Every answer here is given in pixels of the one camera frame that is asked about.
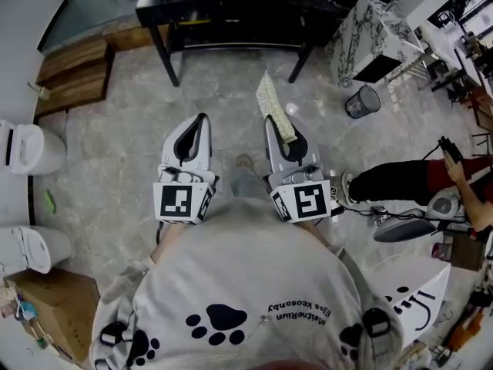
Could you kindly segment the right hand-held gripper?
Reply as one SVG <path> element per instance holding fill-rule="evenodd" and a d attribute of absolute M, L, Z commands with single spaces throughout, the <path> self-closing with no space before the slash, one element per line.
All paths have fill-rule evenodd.
<path fill-rule="evenodd" d="M 264 121 L 272 172 L 267 177 L 270 199 L 281 220 L 290 224 L 329 217 L 331 185 L 330 180 L 324 178 L 319 162 L 317 139 L 298 118 L 288 116 L 288 120 L 296 137 L 289 143 L 280 135 L 272 116 Z"/>

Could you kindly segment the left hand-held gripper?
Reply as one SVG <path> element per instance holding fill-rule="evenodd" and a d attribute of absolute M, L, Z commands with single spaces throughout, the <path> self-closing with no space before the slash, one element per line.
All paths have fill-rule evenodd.
<path fill-rule="evenodd" d="M 211 125 L 197 114 L 179 124 L 163 144 L 159 181 L 153 184 L 155 218 L 166 224 L 199 224 L 216 192 L 218 176 L 210 168 Z"/>

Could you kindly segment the yellow-green sponge cloth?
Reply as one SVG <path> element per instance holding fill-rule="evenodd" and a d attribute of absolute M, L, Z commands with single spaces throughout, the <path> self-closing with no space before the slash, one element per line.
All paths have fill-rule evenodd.
<path fill-rule="evenodd" d="M 257 102 L 264 118 L 270 116 L 285 143 L 292 143 L 297 139 L 293 124 L 288 119 L 280 105 L 272 79 L 267 71 L 264 72 L 256 91 Z"/>

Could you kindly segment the person's right forearm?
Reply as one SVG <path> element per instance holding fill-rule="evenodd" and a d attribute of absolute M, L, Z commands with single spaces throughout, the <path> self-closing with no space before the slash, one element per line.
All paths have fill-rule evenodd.
<path fill-rule="evenodd" d="M 312 234 L 315 238 L 317 238 L 323 245 L 327 243 L 324 235 L 318 230 L 317 226 L 312 220 L 306 220 L 298 223 L 298 225 Z"/>

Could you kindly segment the person's left forearm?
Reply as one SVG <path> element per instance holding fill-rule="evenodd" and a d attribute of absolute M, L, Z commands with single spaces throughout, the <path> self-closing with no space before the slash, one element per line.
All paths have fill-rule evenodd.
<path fill-rule="evenodd" d="M 150 254 L 154 264 L 159 262 L 165 250 L 187 229 L 185 224 L 168 224 L 165 230 L 159 233 L 159 243 Z"/>

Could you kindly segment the person's grey jeans leg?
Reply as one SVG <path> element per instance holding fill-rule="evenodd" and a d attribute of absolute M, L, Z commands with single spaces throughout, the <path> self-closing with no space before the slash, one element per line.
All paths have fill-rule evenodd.
<path fill-rule="evenodd" d="M 235 197 L 267 199 L 265 183 L 250 168 L 234 167 L 230 186 Z"/>

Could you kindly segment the grey paw-print sweatshirt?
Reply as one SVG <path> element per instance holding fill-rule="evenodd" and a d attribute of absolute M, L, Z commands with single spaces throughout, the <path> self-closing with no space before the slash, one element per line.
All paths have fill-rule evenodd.
<path fill-rule="evenodd" d="M 101 297 L 92 370 L 392 370 L 396 314 L 342 247 L 234 198 Z"/>

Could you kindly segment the wooden staircase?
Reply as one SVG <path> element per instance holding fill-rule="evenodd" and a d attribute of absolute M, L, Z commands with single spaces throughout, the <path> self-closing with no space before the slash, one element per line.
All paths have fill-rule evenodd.
<path fill-rule="evenodd" d="M 109 84 L 114 48 L 105 39 L 89 39 L 45 57 L 35 84 L 40 96 L 35 118 L 103 101 Z"/>

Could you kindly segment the white marble-pattern cabinet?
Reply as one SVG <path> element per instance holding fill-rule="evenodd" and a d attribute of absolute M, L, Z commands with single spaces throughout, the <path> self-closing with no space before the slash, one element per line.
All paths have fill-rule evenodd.
<path fill-rule="evenodd" d="M 357 0 L 326 46 L 336 86 L 380 84 L 424 54 L 399 7 L 380 0 Z"/>

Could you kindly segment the white toilet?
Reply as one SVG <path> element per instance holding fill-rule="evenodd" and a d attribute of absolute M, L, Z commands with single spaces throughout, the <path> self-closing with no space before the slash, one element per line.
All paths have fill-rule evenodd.
<path fill-rule="evenodd" d="M 34 270 L 47 274 L 72 255 L 72 242 L 60 230 L 42 226 L 0 228 L 0 274 Z"/>
<path fill-rule="evenodd" d="M 0 119 L 0 171 L 18 175 L 46 175 L 62 166 L 66 156 L 63 141 L 35 124 Z"/>

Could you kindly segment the black table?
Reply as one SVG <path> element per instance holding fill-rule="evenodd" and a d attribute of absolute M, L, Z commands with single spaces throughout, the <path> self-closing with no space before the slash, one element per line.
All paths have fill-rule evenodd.
<path fill-rule="evenodd" d="M 332 0 L 139 0 L 136 15 L 149 30 L 173 86 L 171 55 L 197 49 L 280 49 L 298 60 L 295 82 L 311 52 L 324 47 L 349 10 Z"/>

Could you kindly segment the black handheld device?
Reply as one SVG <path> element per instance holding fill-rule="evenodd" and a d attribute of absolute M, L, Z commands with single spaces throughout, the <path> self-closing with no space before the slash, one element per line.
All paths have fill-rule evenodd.
<path fill-rule="evenodd" d="M 442 136 L 438 141 L 438 145 L 453 159 L 455 163 L 461 162 L 463 160 L 463 156 L 457 146 L 448 138 Z"/>

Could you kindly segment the white round device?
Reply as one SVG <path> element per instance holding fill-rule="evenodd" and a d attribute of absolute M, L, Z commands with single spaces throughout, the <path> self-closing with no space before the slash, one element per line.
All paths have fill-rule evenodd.
<path fill-rule="evenodd" d="M 425 216 L 434 220 L 458 220 L 464 216 L 460 193 L 455 187 L 439 191 L 427 205 Z"/>

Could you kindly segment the white desk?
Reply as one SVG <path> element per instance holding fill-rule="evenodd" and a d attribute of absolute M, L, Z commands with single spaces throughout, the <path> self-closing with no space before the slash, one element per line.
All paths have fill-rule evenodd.
<path fill-rule="evenodd" d="M 428 18 L 448 0 L 399 0 L 401 9 L 409 26 L 420 29 L 428 48 L 419 62 L 430 56 L 436 56 L 448 65 L 449 71 L 431 80 L 427 86 L 436 91 L 460 79 L 468 79 L 473 86 L 484 86 L 481 73 L 474 67 L 473 62 L 461 51 L 459 42 L 462 31 L 457 24 L 438 29 Z"/>

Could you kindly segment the white box with black drawing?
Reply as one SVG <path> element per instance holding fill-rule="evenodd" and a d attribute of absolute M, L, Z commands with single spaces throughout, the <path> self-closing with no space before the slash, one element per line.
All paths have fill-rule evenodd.
<path fill-rule="evenodd" d="M 397 315 L 403 345 L 419 339 L 436 321 L 451 265 L 429 257 L 404 257 L 367 273 Z"/>

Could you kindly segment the brown cardboard box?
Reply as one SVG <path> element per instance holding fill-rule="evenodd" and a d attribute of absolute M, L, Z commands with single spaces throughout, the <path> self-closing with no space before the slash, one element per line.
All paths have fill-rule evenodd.
<path fill-rule="evenodd" d="M 49 350 L 67 362 L 82 365 L 89 355 L 99 302 L 95 280 L 53 268 L 47 274 L 21 271 L 5 277 L 4 282 L 36 310 L 34 319 L 21 322 L 25 332 L 44 339 Z"/>

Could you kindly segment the brown open box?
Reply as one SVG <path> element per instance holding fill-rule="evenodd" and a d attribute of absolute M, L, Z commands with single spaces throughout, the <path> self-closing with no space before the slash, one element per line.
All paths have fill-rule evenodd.
<path fill-rule="evenodd" d="M 486 243 L 465 234 L 452 237 L 450 263 L 452 267 L 479 271 L 485 258 Z"/>

